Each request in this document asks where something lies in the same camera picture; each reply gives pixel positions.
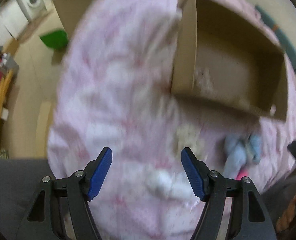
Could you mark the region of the open brown cardboard box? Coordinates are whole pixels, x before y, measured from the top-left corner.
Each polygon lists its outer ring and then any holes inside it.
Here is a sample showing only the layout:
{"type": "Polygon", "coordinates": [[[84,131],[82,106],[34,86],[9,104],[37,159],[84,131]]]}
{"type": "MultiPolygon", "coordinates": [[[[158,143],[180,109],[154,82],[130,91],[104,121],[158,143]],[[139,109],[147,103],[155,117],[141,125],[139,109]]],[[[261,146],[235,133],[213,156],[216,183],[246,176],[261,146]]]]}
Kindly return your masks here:
{"type": "Polygon", "coordinates": [[[285,121],[283,50],[253,22],[215,0],[178,0],[177,8],[172,94],[285,121]]]}

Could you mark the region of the teal pillow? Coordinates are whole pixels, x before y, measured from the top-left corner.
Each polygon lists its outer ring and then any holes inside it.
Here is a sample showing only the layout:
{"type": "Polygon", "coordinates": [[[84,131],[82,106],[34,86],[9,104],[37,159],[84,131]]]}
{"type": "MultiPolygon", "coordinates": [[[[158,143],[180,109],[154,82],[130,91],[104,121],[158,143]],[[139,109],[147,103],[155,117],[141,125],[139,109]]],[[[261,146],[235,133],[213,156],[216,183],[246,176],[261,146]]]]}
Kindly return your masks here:
{"type": "Polygon", "coordinates": [[[282,48],[285,50],[296,74],[296,49],[294,45],[291,43],[282,29],[280,29],[276,21],[263,8],[261,8],[259,5],[255,5],[255,9],[260,13],[261,19],[264,24],[267,25],[275,33],[280,44],[282,45],[282,48]]]}

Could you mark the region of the green dustpan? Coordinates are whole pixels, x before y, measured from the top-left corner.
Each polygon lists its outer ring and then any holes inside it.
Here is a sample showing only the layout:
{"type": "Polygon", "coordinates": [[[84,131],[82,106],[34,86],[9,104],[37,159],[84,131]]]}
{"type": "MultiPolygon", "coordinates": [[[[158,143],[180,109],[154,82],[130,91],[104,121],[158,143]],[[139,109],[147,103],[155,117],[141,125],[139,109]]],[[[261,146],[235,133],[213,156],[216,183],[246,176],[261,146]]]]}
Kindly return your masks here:
{"type": "Polygon", "coordinates": [[[68,45],[68,36],[63,29],[57,29],[39,36],[42,43],[53,50],[62,50],[68,45]]]}

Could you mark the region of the light blue fluffy scrunchie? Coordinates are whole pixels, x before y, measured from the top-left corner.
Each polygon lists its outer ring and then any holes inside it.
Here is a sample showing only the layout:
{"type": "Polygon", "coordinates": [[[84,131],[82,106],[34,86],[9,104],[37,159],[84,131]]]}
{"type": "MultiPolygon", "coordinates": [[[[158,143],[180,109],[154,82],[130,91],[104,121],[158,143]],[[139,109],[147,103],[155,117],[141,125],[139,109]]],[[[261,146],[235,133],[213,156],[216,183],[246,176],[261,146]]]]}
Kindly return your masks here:
{"type": "Polygon", "coordinates": [[[224,139],[226,162],[223,176],[237,179],[251,165],[258,165],[262,155],[262,138],[258,134],[246,137],[227,135],[224,139]]]}

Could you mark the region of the pink patterned bed quilt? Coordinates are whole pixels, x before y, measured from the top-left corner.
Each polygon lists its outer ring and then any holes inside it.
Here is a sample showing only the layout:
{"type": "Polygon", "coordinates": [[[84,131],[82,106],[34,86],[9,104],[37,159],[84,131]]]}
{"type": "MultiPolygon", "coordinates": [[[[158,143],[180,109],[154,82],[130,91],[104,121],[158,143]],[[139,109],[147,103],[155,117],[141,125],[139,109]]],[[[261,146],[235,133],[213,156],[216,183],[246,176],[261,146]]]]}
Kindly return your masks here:
{"type": "Polygon", "coordinates": [[[188,239],[203,204],[149,191],[154,170],[183,173],[174,155],[177,127],[193,125],[205,140],[206,163],[223,169],[226,135],[258,133],[262,155],[249,167],[259,191],[295,166],[286,147],[296,139],[296,77],[286,61],[286,121],[219,106],[198,106],[170,93],[180,14],[178,0],[95,0],[64,57],[47,157],[57,179],[94,160],[104,147],[112,165],[90,209],[105,239],[188,239]]]}

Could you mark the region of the white kitchen cabinet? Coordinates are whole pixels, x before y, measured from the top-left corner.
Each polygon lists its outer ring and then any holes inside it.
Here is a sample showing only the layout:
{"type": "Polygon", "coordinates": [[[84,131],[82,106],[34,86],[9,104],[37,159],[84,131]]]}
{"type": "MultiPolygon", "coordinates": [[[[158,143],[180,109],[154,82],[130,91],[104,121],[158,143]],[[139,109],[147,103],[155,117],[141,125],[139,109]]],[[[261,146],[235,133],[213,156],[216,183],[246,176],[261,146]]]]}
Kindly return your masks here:
{"type": "Polygon", "coordinates": [[[21,10],[0,12],[0,42],[7,40],[10,36],[18,39],[28,23],[21,10]]]}

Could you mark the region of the white fluffy scrunchie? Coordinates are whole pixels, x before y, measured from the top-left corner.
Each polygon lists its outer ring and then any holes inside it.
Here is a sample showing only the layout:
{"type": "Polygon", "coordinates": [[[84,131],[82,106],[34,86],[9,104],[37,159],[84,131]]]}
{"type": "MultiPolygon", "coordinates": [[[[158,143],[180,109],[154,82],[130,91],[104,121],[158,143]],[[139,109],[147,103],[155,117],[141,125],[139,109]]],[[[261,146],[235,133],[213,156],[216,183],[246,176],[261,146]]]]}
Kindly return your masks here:
{"type": "Polygon", "coordinates": [[[188,178],[183,173],[154,170],[148,174],[146,186],[149,191],[164,199],[188,201],[194,197],[188,178]]]}

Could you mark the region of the white washing machine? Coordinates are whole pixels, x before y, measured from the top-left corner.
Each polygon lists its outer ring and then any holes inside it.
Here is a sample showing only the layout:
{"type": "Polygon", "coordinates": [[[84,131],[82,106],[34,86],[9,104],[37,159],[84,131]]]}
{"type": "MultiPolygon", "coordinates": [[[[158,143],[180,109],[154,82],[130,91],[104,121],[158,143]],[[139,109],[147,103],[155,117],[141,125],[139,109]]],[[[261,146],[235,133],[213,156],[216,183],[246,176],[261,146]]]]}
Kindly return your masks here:
{"type": "Polygon", "coordinates": [[[32,22],[46,11],[45,0],[16,0],[28,22],[32,22]]]}

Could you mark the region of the pink rubber duck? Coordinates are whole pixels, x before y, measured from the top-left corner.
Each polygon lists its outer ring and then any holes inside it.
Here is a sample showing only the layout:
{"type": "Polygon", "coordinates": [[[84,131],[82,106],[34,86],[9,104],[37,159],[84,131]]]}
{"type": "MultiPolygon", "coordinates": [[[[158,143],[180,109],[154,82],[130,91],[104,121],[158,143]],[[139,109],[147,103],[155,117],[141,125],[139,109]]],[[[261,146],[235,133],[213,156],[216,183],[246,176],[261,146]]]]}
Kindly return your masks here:
{"type": "Polygon", "coordinates": [[[247,177],[248,176],[248,170],[246,168],[242,168],[239,171],[239,174],[236,177],[236,180],[241,180],[243,177],[247,177]]]}

